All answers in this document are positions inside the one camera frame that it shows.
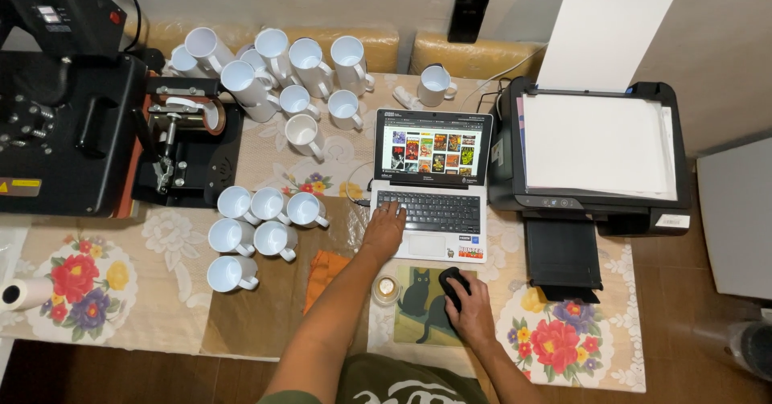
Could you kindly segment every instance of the mouse pad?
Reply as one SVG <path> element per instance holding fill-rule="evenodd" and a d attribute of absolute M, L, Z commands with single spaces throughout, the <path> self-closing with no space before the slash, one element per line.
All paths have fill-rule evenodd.
<path fill-rule="evenodd" d="M 397 266 L 402 286 L 394 307 L 394 342 L 462 347 L 445 312 L 445 292 L 439 284 L 444 268 Z M 477 277 L 476 271 L 470 271 Z"/>

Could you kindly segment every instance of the black mouse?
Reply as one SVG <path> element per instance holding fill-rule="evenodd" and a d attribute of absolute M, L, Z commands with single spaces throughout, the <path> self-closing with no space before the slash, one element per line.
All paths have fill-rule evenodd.
<path fill-rule="evenodd" d="M 442 287 L 442 290 L 445 291 L 445 294 L 447 294 L 448 297 L 450 297 L 450 300 L 453 302 L 453 306 L 456 306 L 456 310 L 461 312 L 461 299 L 459 299 L 458 295 L 456 295 L 456 290 L 450 286 L 450 283 L 448 283 L 447 279 L 449 277 L 456 279 L 464 287 L 466 293 L 472 295 L 472 291 L 469 290 L 469 282 L 464 279 L 464 276 L 461 275 L 458 267 L 450 267 L 449 269 L 442 271 L 442 273 L 439 273 L 439 284 Z"/>

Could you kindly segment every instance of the plastic wrap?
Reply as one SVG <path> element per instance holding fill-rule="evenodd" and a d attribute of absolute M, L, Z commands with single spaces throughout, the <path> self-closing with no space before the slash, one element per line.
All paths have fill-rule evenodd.
<path fill-rule="evenodd" d="M 140 42 L 148 47 L 157 48 L 167 59 L 171 50 L 185 42 L 185 36 L 196 27 L 209 27 L 214 30 L 233 53 L 237 53 L 244 45 L 255 42 L 255 36 L 265 26 L 241 24 L 212 24 L 206 22 L 183 23 L 163 21 L 147 25 L 142 23 Z M 133 38 L 137 24 L 126 23 L 124 33 Z M 397 48 L 399 33 L 395 30 L 357 29 L 357 28 L 324 28 L 324 27 L 281 27 L 287 34 L 290 43 L 307 36 L 316 40 L 322 47 L 328 64 L 332 65 L 330 47 L 335 39 L 343 35 L 359 38 L 364 45 L 364 54 L 368 60 L 368 71 L 373 73 L 397 72 Z"/>
<path fill-rule="evenodd" d="M 426 66 L 440 63 L 451 76 L 487 80 L 518 64 L 541 46 L 541 43 L 507 43 L 486 39 L 478 39 L 474 44 L 454 44 L 448 42 L 447 35 L 419 32 L 413 44 L 409 74 L 419 75 Z M 528 76 L 536 80 L 547 49 L 503 77 Z"/>
<path fill-rule="evenodd" d="M 319 250 L 353 257 L 359 251 L 364 230 L 370 221 L 369 209 L 346 198 L 320 196 L 326 207 L 330 227 L 323 229 L 294 226 L 298 232 L 297 258 L 287 263 L 280 256 L 255 253 L 257 278 L 255 291 L 214 292 L 207 319 L 201 353 L 278 358 L 292 338 L 306 304 L 306 287 L 311 261 Z M 350 348 L 351 353 L 367 350 L 368 305 Z"/>

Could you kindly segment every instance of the black cat illustration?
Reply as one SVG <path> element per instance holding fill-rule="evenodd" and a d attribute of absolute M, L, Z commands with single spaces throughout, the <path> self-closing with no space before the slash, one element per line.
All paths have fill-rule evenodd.
<path fill-rule="evenodd" d="M 453 330 L 453 327 L 450 325 L 448 313 L 445 312 L 445 294 L 441 294 L 431 301 L 431 304 L 429 305 L 429 317 L 424 323 L 424 335 L 415 342 L 416 344 L 423 344 L 429 339 L 429 330 L 431 326 Z"/>
<path fill-rule="evenodd" d="M 404 291 L 402 300 L 397 300 L 399 308 L 408 315 L 422 317 L 426 313 L 424 306 L 429 298 L 429 271 L 419 273 L 413 269 L 413 284 Z"/>

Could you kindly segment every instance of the orange cloth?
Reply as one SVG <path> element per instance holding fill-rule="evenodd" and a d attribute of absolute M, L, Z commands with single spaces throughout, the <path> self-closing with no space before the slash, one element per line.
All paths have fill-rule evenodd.
<path fill-rule="evenodd" d="M 311 272 L 308 273 L 308 286 L 306 287 L 306 306 L 303 309 L 303 315 L 311 309 L 314 302 L 327 285 L 333 281 L 335 276 L 351 261 L 341 255 L 333 252 L 320 250 L 316 252 L 314 260 L 311 261 Z"/>

